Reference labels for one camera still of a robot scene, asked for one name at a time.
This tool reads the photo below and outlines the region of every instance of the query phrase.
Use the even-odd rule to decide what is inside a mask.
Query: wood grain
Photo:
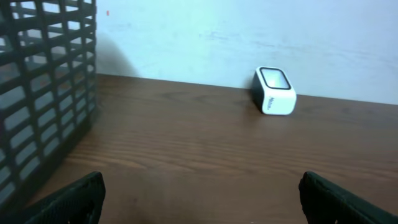
[[[246,90],[99,76],[101,115],[34,200],[101,171],[101,223],[306,223],[312,170],[398,214],[398,106],[298,96],[260,114]]]

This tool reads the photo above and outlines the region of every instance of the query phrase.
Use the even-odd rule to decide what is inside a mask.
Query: white wall
[[[396,0],[97,0],[98,72],[398,105]]]

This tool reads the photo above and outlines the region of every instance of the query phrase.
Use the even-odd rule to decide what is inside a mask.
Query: basket
[[[0,2],[0,213],[26,204],[89,130],[95,0]]]

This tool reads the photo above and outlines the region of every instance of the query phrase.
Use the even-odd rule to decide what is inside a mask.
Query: black object
[[[0,218],[0,223],[95,224],[100,220],[104,199],[102,174],[92,172],[15,215]]]
[[[298,188],[308,224],[398,223],[398,217],[377,208],[314,172],[304,173]]]
[[[19,210],[89,130],[95,0],[0,1],[0,213]]]

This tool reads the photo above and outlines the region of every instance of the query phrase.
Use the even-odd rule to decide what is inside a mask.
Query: small white box
[[[252,83],[253,101],[264,114],[288,115],[294,110],[297,95],[282,70],[258,67]]]

